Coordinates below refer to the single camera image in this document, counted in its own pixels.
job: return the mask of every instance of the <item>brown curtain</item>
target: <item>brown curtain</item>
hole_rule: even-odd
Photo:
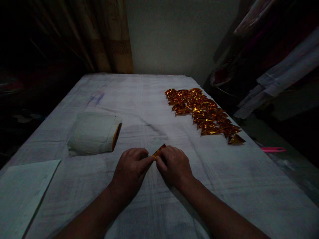
[[[133,74],[125,0],[30,0],[27,11],[91,72]]]

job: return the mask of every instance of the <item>pink comb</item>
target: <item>pink comb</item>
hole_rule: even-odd
[[[282,147],[265,147],[265,148],[261,148],[261,149],[265,153],[280,153],[280,152],[286,151],[286,149],[282,148]]]

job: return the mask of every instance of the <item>blue ink mark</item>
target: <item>blue ink mark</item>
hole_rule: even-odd
[[[97,106],[100,103],[103,96],[104,96],[104,92],[101,92],[101,91],[94,92],[92,96],[90,97],[90,100],[87,103],[87,105],[89,105],[90,102],[92,101],[92,103],[95,103],[95,106]]]

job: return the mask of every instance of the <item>golden foil piece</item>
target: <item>golden foil piece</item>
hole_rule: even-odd
[[[199,128],[215,128],[217,126],[217,124],[213,123],[213,122],[201,122],[197,124],[197,129]]]
[[[217,120],[217,123],[232,123],[230,119],[226,119],[226,118],[220,118],[219,120]]]
[[[173,105],[172,110],[176,111],[176,110],[182,109],[182,108],[186,108],[186,105],[184,103],[182,103],[182,104],[178,103],[178,104]]]
[[[238,134],[235,134],[233,137],[228,138],[228,144],[231,145],[241,145],[244,142],[246,142],[242,137],[240,137]]]
[[[190,109],[189,108],[181,108],[176,110],[175,114],[176,115],[185,115],[185,114],[189,114],[190,113]]]
[[[202,128],[202,132],[200,135],[214,135],[221,134],[223,132],[222,129],[214,127],[214,128]]]
[[[170,95],[172,93],[176,93],[176,90],[175,89],[169,89],[169,90],[165,91],[165,95]]]
[[[201,135],[215,135],[223,133],[229,138],[229,144],[236,144],[240,141],[237,135],[240,127],[231,124],[228,115],[221,108],[218,108],[215,101],[208,99],[199,88],[190,90],[169,89],[165,91],[169,105],[176,115],[192,113],[197,128],[201,128]]]
[[[153,153],[153,157],[154,157],[154,160],[156,160],[156,156],[158,156],[159,155],[159,152],[161,151],[161,149],[163,149],[163,148],[166,148],[166,145],[165,144],[163,144],[158,150],[156,150],[156,152],[155,153]]]

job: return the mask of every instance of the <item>bed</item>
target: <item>bed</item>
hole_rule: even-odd
[[[245,132],[239,135],[246,143],[232,146],[223,135],[200,136],[191,115],[175,116],[164,92],[194,87],[199,85],[186,76],[83,76],[0,171],[1,176],[9,166],[61,160],[25,238],[53,236],[108,185],[123,151],[148,147],[156,138],[182,149],[195,177],[271,238],[316,237],[319,209]],[[68,156],[66,143],[81,112],[123,119],[113,152]],[[194,209],[176,189],[165,185],[155,163],[105,236],[208,237]]]

